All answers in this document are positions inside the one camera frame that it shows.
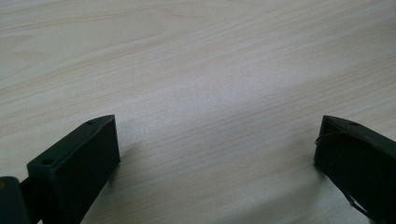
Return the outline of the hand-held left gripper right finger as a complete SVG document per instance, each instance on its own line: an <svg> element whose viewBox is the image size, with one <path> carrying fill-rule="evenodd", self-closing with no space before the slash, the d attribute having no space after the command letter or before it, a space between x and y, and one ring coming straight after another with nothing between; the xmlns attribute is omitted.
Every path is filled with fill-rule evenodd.
<svg viewBox="0 0 396 224"><path fill-rule="evenodd" d="M357 122L322 118L314 165L374 224L396 224L396 142Z"/></svg>

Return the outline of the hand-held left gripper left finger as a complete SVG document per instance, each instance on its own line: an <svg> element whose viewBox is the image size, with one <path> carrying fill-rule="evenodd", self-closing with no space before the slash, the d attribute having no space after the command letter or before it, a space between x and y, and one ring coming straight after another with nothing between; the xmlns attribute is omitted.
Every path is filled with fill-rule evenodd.
<svg viewBox="0 0 396 224"><path fill-rule="evenodd" d="M28 162L22 190L29 218L79 224L119 163L115 117L84 122Z"/></svg>

